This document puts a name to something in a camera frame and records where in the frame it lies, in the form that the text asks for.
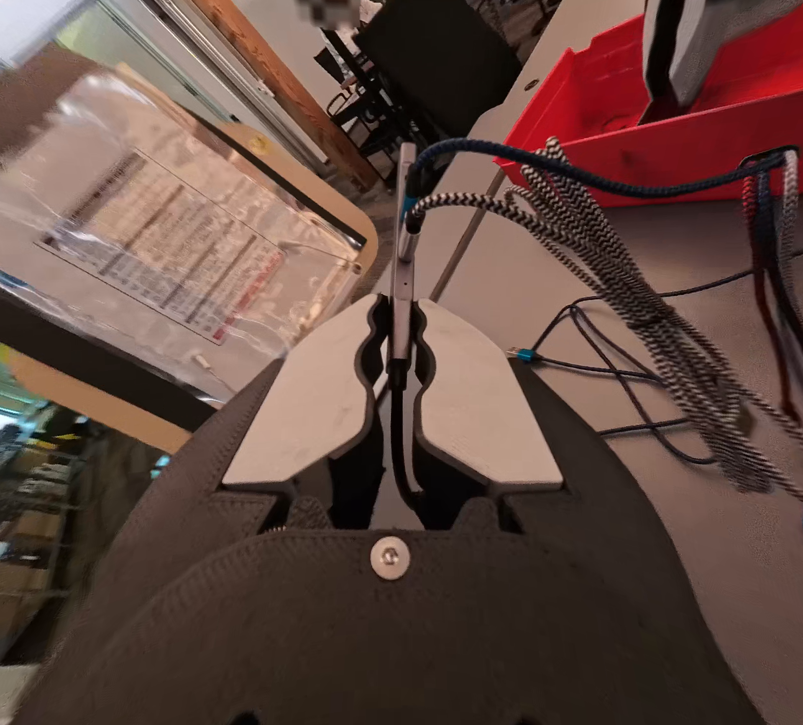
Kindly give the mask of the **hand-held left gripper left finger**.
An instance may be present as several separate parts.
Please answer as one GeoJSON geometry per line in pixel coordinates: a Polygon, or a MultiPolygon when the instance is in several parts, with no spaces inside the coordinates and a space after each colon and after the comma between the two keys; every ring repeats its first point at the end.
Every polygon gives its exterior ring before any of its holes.
{"type": "Polygon", "coordinates": [[[222,478],[235,490],[289,491],[339,459],[373,425],[386,296],[371,294],[323,323],[281,362],[222,478]]]}

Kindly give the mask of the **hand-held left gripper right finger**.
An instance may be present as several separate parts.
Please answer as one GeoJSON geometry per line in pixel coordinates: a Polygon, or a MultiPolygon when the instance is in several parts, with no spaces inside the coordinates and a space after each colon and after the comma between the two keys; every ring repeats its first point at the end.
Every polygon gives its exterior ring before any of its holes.
{"type": "Polygon", "coordinates": [[[559,490],[564,476],[503,350],[431,299],[414,311],[419,455],[494,495],[559,490]]]}

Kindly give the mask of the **grey USB hub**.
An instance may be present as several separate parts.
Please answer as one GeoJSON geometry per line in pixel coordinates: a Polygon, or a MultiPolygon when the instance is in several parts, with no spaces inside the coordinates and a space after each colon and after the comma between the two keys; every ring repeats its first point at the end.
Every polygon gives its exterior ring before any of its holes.
{"type": "Polygon", "coordinates": [[[399,151],[396,171],[396,225],[394,254],[390,274],[391,325],[389,331],[387,373],[389,389],[405,389],[410,366],[411,321],[414,302],[414,253],[417,235],[409,235],[405,228],[405,198],[407,178],[415,162],[417,148],[414,143],[403,143],[399,151]]]}

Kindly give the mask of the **red plastic bin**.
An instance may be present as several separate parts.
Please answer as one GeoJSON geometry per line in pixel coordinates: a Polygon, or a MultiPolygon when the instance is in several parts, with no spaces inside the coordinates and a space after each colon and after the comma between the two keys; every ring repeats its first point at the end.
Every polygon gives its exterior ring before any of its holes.
{"type": "Polygon", "coordinates": [[[569,161],[640,186],[725,174],[764,151],[802,145],[802,9],[726,43],[679,117],[641,125],[643,17],[568,48],[504,144],[527,151],[556,137],[569,161]]]}

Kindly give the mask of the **instruction sheet on stand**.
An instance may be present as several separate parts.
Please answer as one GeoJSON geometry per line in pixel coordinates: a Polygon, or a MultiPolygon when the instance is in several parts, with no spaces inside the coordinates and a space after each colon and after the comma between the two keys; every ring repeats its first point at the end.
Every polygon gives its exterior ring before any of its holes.
{"type": "MultiPolygon", "coordinates": [[[[251,135],[256,137],[256,130],[240,124],[225,125],[223,130],[187,109],[179,109],[189,114],[191,133],[204,141],[225,144],[251,166],[289,186],[285,178],[289,178],[290,168],[280,168],[277,173],[273,163],[266,162],[269,153],[264,157],[253,153],[247,142],[244,146],[230,135],[242,134],[248,140],[251,135]]],[[[292,190],[291,195],[318,214],[325,212],[322,217],[335,221],[336,229],[355,235],[360,246],[357,261],[364,276],[376,258],[376,227],[362,209],[336,189],[329,189],[327,194],[322,189],[310,189],[311,198],[300,189],[292,190]]],[[[25,356],[190,433],[216,412],[215,405],[221,404],[125,349],[60,321],[55,312],[35,309],[34,302],[21,298],[18,291],[23,291],[22,279],[2,272],[2,341],[25,356]]]]}

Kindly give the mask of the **black chair back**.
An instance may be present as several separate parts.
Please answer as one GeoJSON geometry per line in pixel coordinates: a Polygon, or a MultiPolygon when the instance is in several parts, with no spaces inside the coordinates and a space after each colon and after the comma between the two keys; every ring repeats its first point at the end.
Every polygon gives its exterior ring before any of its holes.
{"type": "Polygon", "coordinates": [[[466,138],[522,69],[465,0],[386,0],[354,41],[447,138],[466,138]]]}

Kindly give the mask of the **instruction sheet in clear sleeve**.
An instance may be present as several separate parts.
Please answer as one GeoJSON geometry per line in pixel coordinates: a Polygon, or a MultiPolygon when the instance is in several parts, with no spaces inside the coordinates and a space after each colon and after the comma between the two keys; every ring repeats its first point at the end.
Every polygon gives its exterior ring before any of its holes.
{"type": "Polygon", "coordinates": [[[2,147],[2,291],[223,403],[348,303],[366,239],[95,68],[2,147]]]}

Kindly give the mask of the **wooden beam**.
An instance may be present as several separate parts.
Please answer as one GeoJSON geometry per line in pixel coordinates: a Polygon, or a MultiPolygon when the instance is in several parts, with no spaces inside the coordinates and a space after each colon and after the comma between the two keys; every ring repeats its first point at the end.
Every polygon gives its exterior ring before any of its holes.
{"type": "Polygon", "coordinates": [[[279,105],[312,142],[362,193],[380,180],[344,131],[302,85],[292,70],[232,0],[189,0],[231,45],[279,105]]]}

